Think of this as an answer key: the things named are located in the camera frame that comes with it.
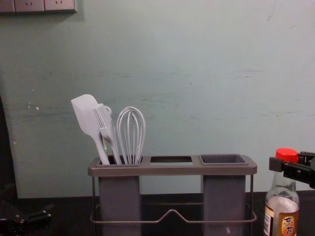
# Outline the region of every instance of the utensil caddy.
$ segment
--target utensil caddy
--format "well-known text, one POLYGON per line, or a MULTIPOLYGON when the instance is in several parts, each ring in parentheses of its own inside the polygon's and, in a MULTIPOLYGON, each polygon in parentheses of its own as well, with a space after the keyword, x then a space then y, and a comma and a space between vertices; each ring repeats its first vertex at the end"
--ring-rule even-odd
POLYGON ((143 156, 138 165, 101 165, 96 158, 88 170, 93 181, 90 220, 95 229, 96 225, 102 225, 103 236, 141 236, 141 225, 158 224, 169 214, 176 214, 188 224, 202 224, 204 236, 252 236, 252 223, 257 219, 252 209, 253 175, 257 173, 257 165, 247 156, 143 156), (169 209, 153 221, 142 219, 139 177, 184 175, 202 176, 204 200, 200 214, 203 220, 186 219, 175 209, 169 209), (245 203, 246 176, 251 176, 249 205, 245 203), (98 206, 95 206, 96 177, 99 184, 98 206), (245 216, 246 207, 250 210, 248 219, 245 216), (101 221, 96 219, 98 208, 101 221), (246 224, 250 224, 249 232, 245 232, 246 224))

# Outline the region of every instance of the white spatula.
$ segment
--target white spatula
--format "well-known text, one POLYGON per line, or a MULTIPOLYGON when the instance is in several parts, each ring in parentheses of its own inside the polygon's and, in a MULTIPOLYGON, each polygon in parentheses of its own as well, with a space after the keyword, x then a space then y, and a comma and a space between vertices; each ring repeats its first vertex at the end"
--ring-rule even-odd
POLYGON ((98 120, 93 111, 93 108, 98 106, 97 101, 92 95, 84 94, 72 99, 71 103, 82 131, 94 140, 102 164, 109 165, 100 139, 98 120))

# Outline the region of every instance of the electrical outlet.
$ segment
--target electrical outlet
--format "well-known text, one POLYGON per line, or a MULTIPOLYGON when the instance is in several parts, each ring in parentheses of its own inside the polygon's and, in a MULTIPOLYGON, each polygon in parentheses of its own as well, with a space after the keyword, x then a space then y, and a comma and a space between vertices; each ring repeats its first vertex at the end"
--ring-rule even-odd
POLYGON ((44 0, 45 11, 76 11, 75 0, 44 0))
POLYGON ((45 11, 44 0, 14 0, 16 12, 45 11))
POLYGON ((13 0, 0 0, 0 13, 14 12, 13 0))

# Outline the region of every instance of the kitchen utensil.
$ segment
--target kitchen utensil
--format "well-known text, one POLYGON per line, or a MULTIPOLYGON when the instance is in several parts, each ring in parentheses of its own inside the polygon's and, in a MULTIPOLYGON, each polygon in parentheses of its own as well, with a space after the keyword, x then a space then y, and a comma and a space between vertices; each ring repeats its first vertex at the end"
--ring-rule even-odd
POLYGON ((146 133, 143 114, 135 107, 124 108, 118 116, 116 129, 125 163, 138 164, 146 133))
POLYGON ((94 112, 98 119, 99 130, 102 137, 111 145, 116 164, 121 165, 122 162, 120 160, 112 118, 109 112, 110 108, 108 108, 109 107, 104 106, 103 104, 99 104, 96 108, 94 108, 94 112))
POLYGON ((93 96, 84 94, 72 99, 71 103, 82 131, 94 140, 102 164, 109 165, 108 157, 100 139, 98 120, 93 111, 93 108, 98 105, 97 101, 93 96))

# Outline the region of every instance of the wall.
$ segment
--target wall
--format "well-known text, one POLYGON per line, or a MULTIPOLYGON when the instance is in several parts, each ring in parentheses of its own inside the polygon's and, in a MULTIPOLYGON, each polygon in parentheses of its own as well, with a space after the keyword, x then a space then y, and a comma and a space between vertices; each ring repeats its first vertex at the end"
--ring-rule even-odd
MULTIPOLYGON (((140 108, 144 154, 242 153, 272 180, 278 147, 314 151, 314 0, 88 0, 0 17, 0 93, 19 197, 91 194, 96 157, 70 100, 140 108)), ((143 192, 198 192, 198 177, 143 192)), ((300 190, 308 189, 299 184, 300 190)))

